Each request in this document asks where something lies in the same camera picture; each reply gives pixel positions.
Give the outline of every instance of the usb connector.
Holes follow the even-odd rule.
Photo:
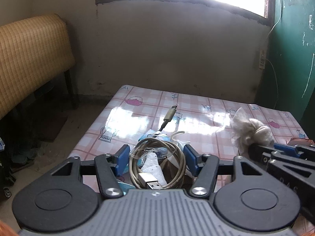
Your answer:
[[[176,108],[177,108],[177,106],[172,106],[172,108],[168,110],[167,114],[165,115],[165,117],[163,119],[164,122],[162,123],[159,131],[162,131],[165,128],[165,126],[173,119],[173,117],[176,113]]]
[[[158,180],[151,173],[139,173],[138,180],[145,188],[152,190],[163,189]]]

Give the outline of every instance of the coiled cable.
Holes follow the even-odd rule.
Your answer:
[[[138,189],[145,188],[144,186],[141,185],[140,181],[138,180],[138,174],[142,173],[142,170],[139,169],[137,165],[138,160],[144,154],[151,152],[152,149],[161,148],[161,147],[166,148],[175,157],[179,165],[179,168],[175,177],[171,180],[171,182],[163,186],[163,189],[180,188],[182,186],[183,181],[184,181],[185,170],[186,170],[186,159],[183,152],[180,150],[180,148],[176,144],[172,142],[162,141],[154,137],[147,137],[140,140],[136,144],[129,158],[130,179],[136,188]]]

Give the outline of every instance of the metal screw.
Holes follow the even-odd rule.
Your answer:
[[[195,187],[192,189],[194,195],[205,195],[207,190],[204,187]]]
[[[5,197],[10,198],[10,197],[11,197],[11,195],[12,195],[12,194],[11,194],[11,192],[10,192],[10,191],[6,191],[6,192],[5,192]]]
[[[117,196],[120,194],[120,190],[118,190],[117,188],[108,188],[105,190],[105,193],[108,196]]]

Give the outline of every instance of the green wall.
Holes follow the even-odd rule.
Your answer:
[[[280,15],[279,0],[276,0],[275,7],[277,22]],[[276,109],[289,111],[300,121],[315,86],[314,58],[308,88],[302,98],[315,53],[315,0],[282,0],[282,8],[281,21],[270,35],[267,56],[278,78],[279,100]],[[273,108],[276,99],[275,76],[266,61],[256,103]]]
[[[308,138],[315,140],[315,91],[308,102],[308,106],[306,107],[302,119],[300,121],[300,125],[305,131]]]

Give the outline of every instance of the blue gripper pad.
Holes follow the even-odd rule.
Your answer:
[[[283,145],[283,144],[278,144],[274,143],[273,147],[277,150],[284,151],[286,155],[299,158],[300,155],[297,154],[294,146],[289,146],[289,145]]]
[[[115,176],[121,176],[125,167],[129,162],[129,153],[130,147],[129,145],[123,145],[114,156],[117,159],[116,167],[115,167]]]
[[[183,149],[183,153],[186,158],[186,164],[189,168],[189,171],[193,176],[198,176],[201,168],[197,165],[197,152],[190,145],[185,145]]]

